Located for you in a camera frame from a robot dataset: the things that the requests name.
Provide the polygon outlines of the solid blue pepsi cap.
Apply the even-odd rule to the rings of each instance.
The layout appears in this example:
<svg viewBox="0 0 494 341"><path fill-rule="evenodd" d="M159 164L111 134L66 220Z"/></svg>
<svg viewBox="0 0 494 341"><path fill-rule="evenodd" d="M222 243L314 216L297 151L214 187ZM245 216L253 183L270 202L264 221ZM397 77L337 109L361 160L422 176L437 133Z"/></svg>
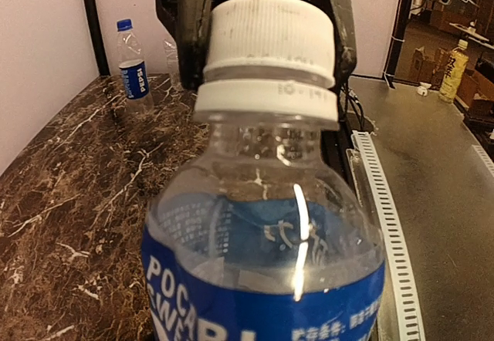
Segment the solid blue pepsi cap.
<svg viewBox="0 0 494 341"><path fill-rule="evenodd" d="M133 28L133 24L131 19L122 19L117 21L117 31L118 32L125 32L129 31Z"/></svg>

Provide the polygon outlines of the clear bottle blue pepsi label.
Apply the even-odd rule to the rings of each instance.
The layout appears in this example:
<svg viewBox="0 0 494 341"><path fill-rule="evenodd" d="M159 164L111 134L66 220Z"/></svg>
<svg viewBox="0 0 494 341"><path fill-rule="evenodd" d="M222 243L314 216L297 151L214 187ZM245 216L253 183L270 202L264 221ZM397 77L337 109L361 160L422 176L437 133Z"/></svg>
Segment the clear bottle blue pepsi label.
<svg viewBox="0 0 494 341"><path fill-rule="evenodd" d="M202 112L205 152L151 203L141 258L156 340L368 340L380 230L296 115Z"/></svg>

